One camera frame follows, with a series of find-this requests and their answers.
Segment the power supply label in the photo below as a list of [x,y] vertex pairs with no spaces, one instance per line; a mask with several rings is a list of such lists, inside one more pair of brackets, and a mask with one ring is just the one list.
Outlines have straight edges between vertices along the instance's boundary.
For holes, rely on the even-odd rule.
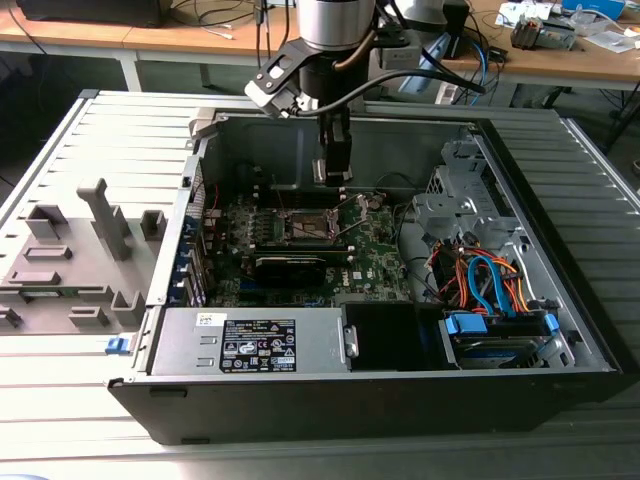
[[295,320],[225,321],[219,365],[223,373],[295,372]]

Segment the desk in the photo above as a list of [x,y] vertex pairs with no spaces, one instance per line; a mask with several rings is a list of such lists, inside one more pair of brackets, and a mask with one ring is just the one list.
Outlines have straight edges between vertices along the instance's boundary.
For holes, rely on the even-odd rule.
[[[198,64],[225,64],[255,66],[255,24],[252,17],[232,23],[234,40],[213,35],[202,28],[167,21],[163,28],[146,29],[128,26],[100,25],[70,22],[35,22],[27,20],[11,0],[12,12],[18,22],[29,32],[44,50],[51,55],[113,58],[120,62],[127,88],[142,91],[136,62],[153,60]],[[237,5],[230,0],[200,0],[201,12],[209,8],[226,8]],[[250,12],[248,4],[232,12],[219,13],[215,21],[227,21],[243,12]],[[291,10],[289,39],[299,37],[295,10]],[[284,9],[270,11],[271,47],[277,50],[285,31]],[[266,59],[267,43],[262,28],[261,55]],[[15,24],[4,1],[0,1],[0,51],[42,53]]]
[[[492,46],[509,52],[501,82],[631,90],[640,79],[640,53],[637,50],[613,53],[584,38],[578,38],[571,51],[520,50],[511,46],[510,28],[494,25],[496,10],[503,1],[472,0],[472,3],[473,10],[478,12],[474,17],[480,31],[490,39]],[[637,21],[640,24],[640,15],[632,15],[625,10],[620,21]],[[470,19],[467,26],[475,28]],[[478,67],[478,60],[471,53],[445,63],[458,72],[475,71]]]
[[[640,54],[628,51],[611,53],[584,39],[577,41],[574,50],[523,51],[511,47],[510,29],[494,30],[495,13],[500,0],[473,0],[480,30],[492,38],[491,44],[509,52],[508,62],[501,75],[501,83],[537,84],[584,88],[609,88],[631,90],[640,78]],[[237,2],[227,0],[200,0],[200,11],[207,8],[224,8]],[[249,5],[241,10],[219,13],[216,21],[225,21],[250,11]],[[63,22],[31,22],[24,18],[19,8],[14,15],[26,30],[40,43],[47,53],[115,58],[122,66],[127,87],[141,91],[136,62],[140,60],[187,62],[204,65],[255,66],[255,25],[252,18],[233,22],[234,40],[227,40],[195,27],[169,21],[160,29],[131,28],[125,26],[91,25]],[[289,38],[299,36],[295,12],[291,12]],[[633,20],[623,17],[623,21]],[[284,35],[284,9],[270,12],[271,43],[276,50]],[[266,38],[263,31],[261,53],[266,55]],[[0,51],[40,53],[26,35],[15,25],[6,7],[0,7]],[[445,64],[458,72],[469,74],[478,66],[471,53]]]

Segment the robotic arm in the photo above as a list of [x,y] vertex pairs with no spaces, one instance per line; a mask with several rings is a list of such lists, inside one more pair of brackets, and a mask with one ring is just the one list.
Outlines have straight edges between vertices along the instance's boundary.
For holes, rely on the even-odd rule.
[[[438,78],[483,93],[443,67],[422,48],[424,35],[446,26],[442,0],[298,0],[299,39],[286,43],[245,87],[266,114],[317,116],[322,156],[314,160],[316,183],[341,185],[351,178],[348,101],[390,78]],[[367,81],[369,53],[382,68],[415,68],[421,55],[443,71],[399,70]]]

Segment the metal grating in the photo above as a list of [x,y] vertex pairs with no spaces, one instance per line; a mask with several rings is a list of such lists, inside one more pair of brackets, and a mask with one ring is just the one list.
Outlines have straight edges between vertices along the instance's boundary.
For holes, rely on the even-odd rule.
[[[121,128],[125,125],[180,129],[186,126],[188,112],[194,106],[213,103],[240,106],[247,111],[254,108],[248,100],[231,97],[103,92],[85,110],[76,128],[100,125],[107,120],[104,117],[112,115],[110,123],[120,129],[111,130],[112,134],[128,131]],[[508,145],[523,151],[524,156],[518,158],[521,168],[541,201],[550,208],[550,215],[568,239],[585,274],[603,283],[600,288],[605,307],[640,354],[637,288],[640,270],[637,260],[629,260],[637,259],[640,249],[631,240],[611,243],[615,241],[613,234],[606,235],[607,231],[615,230],[615,235],[636,238],[640,218],[632,213],[628,200],[618,200],[625,198],[622,194],[625,192],[602,164],[582,149],[555,113],[381,103],[370,104],[368,108],[379,114],[402,108],[409,114],[493,118]],[[103,172],[124,174],[113,179],[120,182],[114,187],[136,188],[122,182],[127,181],[129,173],[145,173],[147,162],[152,162],[153,176],[158,182],[163,175],[177,178],[182,171],[174,148],[131,147],[136,148],[135,158],[127,155],[129,147],[63,148],[67,156],[55,160],[58,170],[49,172],[50,175],[76,172],[76,167],[86,166],[87,160],[97,165],[99,158],[106,160],[99,163]],[[572,161],[539,160],[526,153],[536,149],[569,149],[562,151],[577,155],[572,156]],[[567,188],[570,185],[594,188],[571,190]],[[165,187],[157,183],[142,188]],[[602,189],[612,189],[614,196]],[[592,195],[586,200],[592,201],[587,207],[581,202],[585,198],[576,195],[590,191]],[[602,202],[608,205],[604,210],[598,207]],[[18,228],[16,225],[20,222],[12,218],[2,232],[9,233],[5,229]],[[620,298],[620,294],[612,295],[615,290],[606,286],[609,282],[635,290]],[[583,405],[565,412],[536,431],[524,434],[163,447],[150,440],[144,429],[109,395],[101,383],[103,378],[98,378],[109,376],[111,371],[123,371],[123,364],[131,361],[130,357],[103,356],[106,341],[105,336],[87,335],[0,337],[0,371],[11,372],[0,380],[0,405],[5,406],[0,414],[0,459],[4,461],[0,471],[65,479],[215,476],[238,480],[347,477],[608,480],[640,476],[640,387],[629,389],[605,404]],[[473,399],[456,401],[462,411],[464,403]],[[498,404],[508,401],[496,398]]]

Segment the blue latch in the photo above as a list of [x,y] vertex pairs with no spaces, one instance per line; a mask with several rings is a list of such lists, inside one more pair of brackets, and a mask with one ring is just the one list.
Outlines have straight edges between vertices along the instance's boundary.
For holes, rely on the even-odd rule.
[[456,333],[487,333],[487,324],[479,313],[452,313],[445,320],[449,335]]
[[107,342],[104,353],[107,355],[129,355],[129,340],[127,338],[113,337]]
[[547,327],[549,327],[549,330],[551,330],[551,333],[554,333],[560,330],[560,324],[558,323],[558,319],[553,313],[547,313],[544,316],[544,321],[547,322]]

